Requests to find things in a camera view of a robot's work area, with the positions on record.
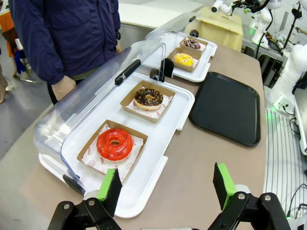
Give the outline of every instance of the black tray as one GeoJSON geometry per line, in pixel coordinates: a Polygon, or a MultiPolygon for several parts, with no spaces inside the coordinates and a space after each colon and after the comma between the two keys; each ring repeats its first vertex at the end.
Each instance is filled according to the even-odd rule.
{"type": "Polygon", "coordinates": [[[208,72],[199,87],[190,119],[247,146],[257,145],[261,138],[259,94],[250,86],[216,72],[208,72]]]}

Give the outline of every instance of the red frosted donut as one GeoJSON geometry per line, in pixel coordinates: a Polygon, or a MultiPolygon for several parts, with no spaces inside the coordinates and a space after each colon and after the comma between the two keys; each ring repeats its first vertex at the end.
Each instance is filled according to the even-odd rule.
{"type": "Polygon", "coordinates": [[[99,135],[97,150],[109,161],[121,161],[132,151],[132,136],[120,128],[109,129],[99,135]]]}

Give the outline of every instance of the cardboard box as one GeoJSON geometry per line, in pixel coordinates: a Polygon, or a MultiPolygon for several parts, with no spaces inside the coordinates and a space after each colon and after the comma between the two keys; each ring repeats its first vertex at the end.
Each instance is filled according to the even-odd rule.
{"type": "Polygon", "coordinates": [[[203,54],[203,52],[204,52],[204,51],[206,50],[206,48],[207,48],[207,45],[208,45],[208,42],[201,41],[201,40],[199,40],[199,39],[197,39],[197,38],[195,38],[195,37],[192,37],[192,36],[187,36],[187,37],[185,37],[185,38],[180,42],[180,47],[181,47],[181,48],[187,49],[187,50],[190,50],[190,51],[199,53],[199,54],[203,54]],[[186,38],[187,38],[187,39],[195,40],[195,41],[199,42],[200,44],[205,45],[206,47],[205,47],[203,50],[199,50],[199,49],[194,49],[194,48],[192,48],[192,47],[186,46],[186,45],[184,44],[184,41],[186,40],[186,38]]]}
{"type": "Polygon", "coordinates": [[[195,69],[195,68],[197,67],[197,65],[198,65],[198,62],[199,62],[199,60],[200,60],[200,58],[201,58],[201,54],[200,54],[200,53],[197,53],[197,52],[194,52],[194,51],[191,51],[190,49],[186,49],[185,47],[179,47],[179,48],[177,47],[175,50],[173,50],[173,52],[171,52],[171,53],[169,54],[168,58],[173,60],[175,67],[177,67],[177,68],[179,68],[179,69],[183,69],[183,70],[185,70],[185,71],[187,71],[187,72],[193,72],[194,69],[195,69]],[[175,55],[176,55],[177,53],[188,54],[188,55],[190,55],[192,58],[196,59],[198,62],[197,62],[197,64],[195,65],[195,67],[193,67],[193,66],[185,66],[185,65],[181,65],[181,64],[179,64],[179,63],[176,63],[176,62],[174,61],[174,58],[175,58],[175,55]]]}
{"type": "Polygon", "coordinates": [[[89,148],[89,146],[92,144],[92,142],[95,140],[95,138],[98,136],[99,132],[101,131],[101,129],[105,126],[105,124],[108,124],[110,128],[120,128],[123,129],[125,131],[127,131],[130,135],[138,137],[138,138],[142,138],[143,139],[143,145],[140,148],[140,152],[136,158],[136,160],[134,161],[132,167],[137,163],[139,156],[142,154],[142,150],[144,145],[146,144],[147,138],[148,136],[140,133],[132,128],[126,127],[124,125],[121,125],[119,123],[116,123],[114,121],[110,121],[110,120],[106,120],[91,136],[91,138],[87,141],[87,143],[85,144],[85,146],[82,148],[82,150],[80,151],[80,153],[77,156],[77,160],[79,160],[80,162],[82,162],[84,164],[84,162],[82,161],[82,158],[84,156],[84,154],[87,152],[87,149],[89,148]]]}
{"type": "Polygon", "coordinates": [[[171,101],[172,101],[173,98],[170,100],[168,106],[166,107],[166,109],[161,113],[161,115],[160,115],[158,118],[153,118],[153,117],[145,116],[145,115],[140,114],[140,113],[138,113],[137,111],[134,111],[134,110],[132,110],[132,109],[130,109],[130,108],[127,107],[127,106],[133,101],[134,95],[135,95],[136,91],[139,90],[139,89],[141,89],[141,88],[143,88],[143,87],[144,87],[144,88],[152,88],[152,89],[158,90],[161,94],[163,94],[163,95],[165,95],[165,96],[167,96],[167,97],[173,97],[173,98],[174,98],[174,96],[175,96],[175,92],[174,92],[174,91],[171,91],[171,90],[169,90],[169,89],[163,88],[163,87],[161,87],[161,86],[159,86],[159,85],[153,84],[153,83],[151,83],[151,82],[147,82],[147,81],[142,80],[142,81],[140,81],[140,82],[139,82],[139,83],[138,83],[138,84],[127,94],[127,96],[120,102],[121,107],[122,107],[125,111],[127,111],[127,112],[129,112],[129,113],[132,113],[132,114],[134,114],[134,115],[136,115],[136,116],[140,116],[140,117],[142,117],[142,118],[144,118],[144,119],[146,119],[146,120],[148,120],[148,121],[151,121],[151,122],[156,123],[156,122],[163,116],[163,114],[166,113],[166,110],[167,110],[167,108],[169,107],[169,105],[170,105],[170,103],[171,103],[171,101]]]}

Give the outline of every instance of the brown tabletop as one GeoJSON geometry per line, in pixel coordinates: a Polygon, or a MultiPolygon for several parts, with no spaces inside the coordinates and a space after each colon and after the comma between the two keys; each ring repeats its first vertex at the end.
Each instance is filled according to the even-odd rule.
{"type": "MultiPolygon", "coordinates": [[[[262,193],[266,164],[266,120],[259,62],[224,46],[218,46],[210,62],[210,71],[249,85],[259,93],[260,143],[245,147],[198,128],[188,119],[183,130],[176,131],[165,152],[168,162],[144,211],[135,218],[115,218],[123,230],[184,226],[207,229],[220,213],[212,184],[215,162],[226,163],[235,184],[247,185],[255,196],[262,193]]],[[[193,94],[199,86],[199,83],[179,78],[166,81],[193,94]]],[[[82,200],[79,194],[40,165],[26,176],[21,192],[48,219],[60,201],[70,200],[78,204],[82,200]]]]}

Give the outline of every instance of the green tape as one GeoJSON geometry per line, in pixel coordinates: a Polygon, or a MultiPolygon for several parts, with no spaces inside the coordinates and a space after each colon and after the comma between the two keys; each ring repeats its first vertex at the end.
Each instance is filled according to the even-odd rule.
{"type": "Polygon", "coordinates": [[[228,205],[230,198],[236,193],[236,187],[234,182],[231,179],[231,176],[227,170],[227,167],[225,164],[218,164],[217,167],[219,168],[219,171],[221,172],[221,175],[223,177],[224,186],[226,190],[226,200],[224,204],[224,208],[228,205]]]}
{"type": "Polygon", "coordinates": [[[115,173],[115,169],[108,169],[107,170],[105,179],[102,182],[100,189],[98,191],[97,197],[96,197],[98,200],[104,201],[106,199],[107,194],[108,194],[109,189],[110,189],[110,186],[111,186],[111,182],[112,182],[113,177],[114,177],[114,173],[115,173]]]}

